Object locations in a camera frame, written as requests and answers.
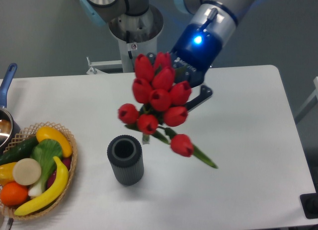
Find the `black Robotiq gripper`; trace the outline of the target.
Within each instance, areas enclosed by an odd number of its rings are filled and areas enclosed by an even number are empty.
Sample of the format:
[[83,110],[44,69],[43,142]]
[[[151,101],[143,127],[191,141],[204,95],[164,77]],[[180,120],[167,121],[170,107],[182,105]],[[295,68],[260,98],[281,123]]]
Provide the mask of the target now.
[[[172,63],[178,68],[186,67],[181,74],[176,75],[175,82],[188,81],[191,87],[200,85],[199,94],[185,104],[188,112],[212,97],[212,89],[202,83],[221,49],[222,43],[216,35],[201,30],[198,24],[189,24],[170,51]],[[149,52],[146,56],[151,64],[155,63],[155,53]]]

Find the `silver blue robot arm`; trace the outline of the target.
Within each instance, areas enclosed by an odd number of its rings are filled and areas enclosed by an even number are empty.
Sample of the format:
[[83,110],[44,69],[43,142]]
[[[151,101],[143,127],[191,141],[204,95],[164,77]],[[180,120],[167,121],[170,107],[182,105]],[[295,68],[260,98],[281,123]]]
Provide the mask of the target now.
[[[89,19],[98,26],[107,25],[117,39],[121,59],[91,62],[88,74],[106,69],[134,71],[139,54],[151,62],[158,57],[157,38],[163,29],[161,12],[149,0],[79,0]],[[170,50],[172,66],[180,70],[177,82],[188,81],[200,87],[199,95],[186,104],[188,110],[212,96],[204,85],[205,73],[228,42],[255,0],[174,0],[175,6],[192,19]]]

